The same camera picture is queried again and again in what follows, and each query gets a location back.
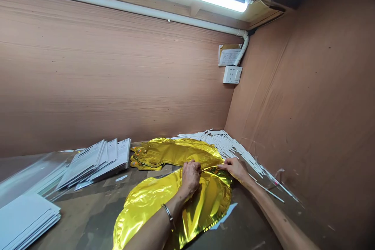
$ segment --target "gold foil balloon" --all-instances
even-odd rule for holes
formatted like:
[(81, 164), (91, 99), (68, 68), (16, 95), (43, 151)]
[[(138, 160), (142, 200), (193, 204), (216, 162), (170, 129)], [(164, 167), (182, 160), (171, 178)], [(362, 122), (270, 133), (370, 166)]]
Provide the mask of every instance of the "gold foil balloon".
[[(180, 250), (200, 232), (214, 226), (227, 212), (232, 197), (231, 176), (218, 170), (223, 163), (218, 150), (194, 139), (157, 138), (134, 147), (131, 166), (139, 170), (161, 170), (162, 165), (183, 166), (186, 161), (201, 163), (200, 188), (185, 204), (176, 230), (171, 232), (164, 249)], [(160, 179), (148, 178), (138, 184), (126, 198), (113, 232), (113, 250), (122, 250), (133, 235), (162, 204), (167, 203), (182, 183), (182, 168)]]
[[(113, 250), (122, 250), (133, 235), (167, 203), (182, 182), (182, 168), (161, 178), (148, 178), (138, 184), (126, 198), (113, 232)], [(200, 232), (214, 226), (227, 212), (232, 197), (232, 178), (216, 168), (202, 172), (200, 188), (185, 204), (176, 230), (171, 232), (164, 249), (182, 249)]]
[(135, 153), (132, 160), (153, 168), (162, 164), (183, 166), (186, 161), (193, 159), (201, 163), (202, 169), (223, 163), (214, 145), (194, 139), (156, 138), (133, 150)]

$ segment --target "wall socket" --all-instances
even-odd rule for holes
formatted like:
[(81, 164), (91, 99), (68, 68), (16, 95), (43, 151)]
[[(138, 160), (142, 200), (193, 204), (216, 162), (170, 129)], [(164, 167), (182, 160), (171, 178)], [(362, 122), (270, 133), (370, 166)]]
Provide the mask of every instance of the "wall socket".
[(238, 84), (241, 72), (242, 66), (226, 66), (223, 83)]

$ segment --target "stack of white cards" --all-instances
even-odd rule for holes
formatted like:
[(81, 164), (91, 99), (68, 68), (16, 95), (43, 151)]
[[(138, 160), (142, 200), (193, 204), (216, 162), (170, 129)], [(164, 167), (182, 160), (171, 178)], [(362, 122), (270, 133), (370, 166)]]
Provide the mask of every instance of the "stack of white cards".
[(126, 169), (129, 162), (130, 139), (117, 142), (105, 140), (74, 156), (57, 189), (88, 186), (104, 177)]
[(0, 249), (26, 249), (61, 217), (60, 208), (38, 194), (21, 195), (0, 209)]

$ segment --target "bracelet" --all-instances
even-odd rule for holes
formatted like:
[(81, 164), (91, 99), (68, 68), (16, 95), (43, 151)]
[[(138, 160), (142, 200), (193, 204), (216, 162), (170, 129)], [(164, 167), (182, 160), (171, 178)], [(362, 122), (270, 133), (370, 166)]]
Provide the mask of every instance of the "bracelet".
[(172, 225), (172, 231), (174, 231), (176, 229), (176, 226), (175, 226), (175, 222), (173, 221), (172, 214), (169, 211), (168, 207), (165, 206), (165, 204), (162, 204), (162, 206), (164, 207), (165, 211), (167, 212), (167, 215), (169, 217), (169, 221), (171, 222), (171, 225)]

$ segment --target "paper notice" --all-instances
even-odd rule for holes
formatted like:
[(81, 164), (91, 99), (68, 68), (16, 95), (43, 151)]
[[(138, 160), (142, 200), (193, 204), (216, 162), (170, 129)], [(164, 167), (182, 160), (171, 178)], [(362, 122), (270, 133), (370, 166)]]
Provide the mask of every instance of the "paper notice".
[(242, 44), (220, 45), (219, 66), (233, 65), (241, 51)]

